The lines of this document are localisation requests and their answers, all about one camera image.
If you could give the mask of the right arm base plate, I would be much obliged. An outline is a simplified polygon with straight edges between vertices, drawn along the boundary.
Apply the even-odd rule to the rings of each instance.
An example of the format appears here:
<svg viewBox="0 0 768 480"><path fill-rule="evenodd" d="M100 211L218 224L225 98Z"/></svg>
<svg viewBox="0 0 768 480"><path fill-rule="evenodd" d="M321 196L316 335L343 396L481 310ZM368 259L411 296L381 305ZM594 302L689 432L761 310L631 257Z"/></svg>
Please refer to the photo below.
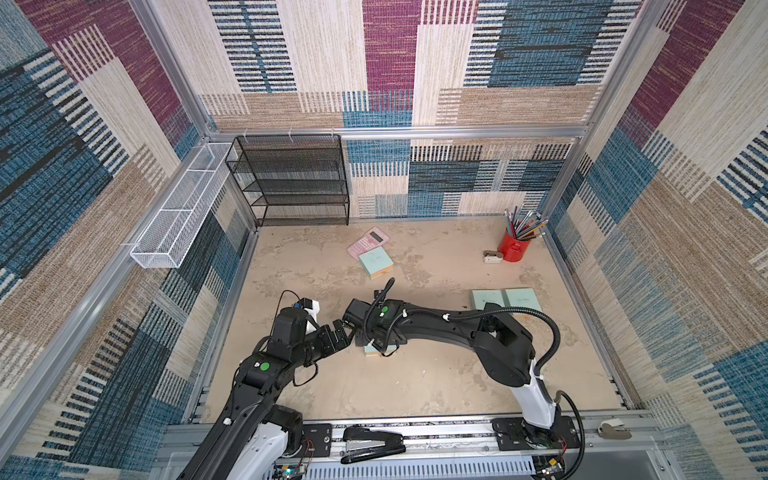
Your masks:
<svg viewBox="0 0 768 480"><path fill-rule="evenodd" d="M520 417L491 421L501 451L577 450L582 446L580 431L570 416L557 416L551 428L529 425Z"/></svg>

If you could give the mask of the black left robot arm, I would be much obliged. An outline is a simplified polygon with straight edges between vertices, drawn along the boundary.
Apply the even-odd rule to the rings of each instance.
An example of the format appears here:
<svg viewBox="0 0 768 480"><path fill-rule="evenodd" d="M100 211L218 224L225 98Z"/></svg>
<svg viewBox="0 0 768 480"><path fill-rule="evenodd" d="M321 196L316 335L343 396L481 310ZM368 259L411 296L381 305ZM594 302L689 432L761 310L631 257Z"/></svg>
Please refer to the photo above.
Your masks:
<svg viewBox="0 0 768 480"><path fill-rule="evenodd" d="M230 395L180 479L261 479L284 454L301 448L302 415L277 404L300 367L346 349L356 326L343 320L308 332L311 312L286 307L233 376Z"/></svg>

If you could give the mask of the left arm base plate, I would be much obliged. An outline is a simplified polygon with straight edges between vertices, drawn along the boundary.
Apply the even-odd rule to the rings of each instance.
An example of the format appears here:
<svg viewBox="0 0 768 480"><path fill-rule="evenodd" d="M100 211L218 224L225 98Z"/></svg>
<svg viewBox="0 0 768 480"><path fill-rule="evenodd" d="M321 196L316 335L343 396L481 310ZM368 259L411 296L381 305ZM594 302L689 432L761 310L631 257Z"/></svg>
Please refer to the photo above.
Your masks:
<svg viewBox="0 0 768 480"><path fill-rule="evenodd" d="M326 458L330 456L332 425L330 423L282 426L262 423L245 447L254 454L267 449L278 458Z"/></svg>

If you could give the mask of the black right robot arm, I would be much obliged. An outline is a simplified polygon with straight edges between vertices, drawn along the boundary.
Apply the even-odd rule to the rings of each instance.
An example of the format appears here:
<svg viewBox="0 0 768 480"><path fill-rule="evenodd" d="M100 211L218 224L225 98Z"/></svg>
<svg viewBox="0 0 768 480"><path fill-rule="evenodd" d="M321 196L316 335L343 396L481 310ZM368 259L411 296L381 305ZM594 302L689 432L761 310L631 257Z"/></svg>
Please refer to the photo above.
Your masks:
<svg viewBox="0 0 768 480"><path fill-rule="evenodd" d="M389 299L393 285L389 280L370 303L352 300L343 315L365 342L384 350L410 340L431 340L473 351L488 377L511 389L521 409L520 419L491 423L502 450L569 452L584 446L579 418L563 414L558 405L566 394L550 395L541 376L561 343L553 319L539 310L494 303L465 311L421 307Z"/></svg>

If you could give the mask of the mint drawer jewelry box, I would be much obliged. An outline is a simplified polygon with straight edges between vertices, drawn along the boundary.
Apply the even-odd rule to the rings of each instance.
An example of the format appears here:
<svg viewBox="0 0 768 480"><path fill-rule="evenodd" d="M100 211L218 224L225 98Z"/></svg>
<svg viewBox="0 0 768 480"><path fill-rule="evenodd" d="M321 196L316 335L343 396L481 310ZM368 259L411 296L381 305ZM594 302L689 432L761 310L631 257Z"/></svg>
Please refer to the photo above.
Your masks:
<svg viewBox="0 0 768 480"><path fill-rule="evenodd" d="M508 307L522 307L541 311L541 304L532 288L514 288L504 290Z"/></svg>

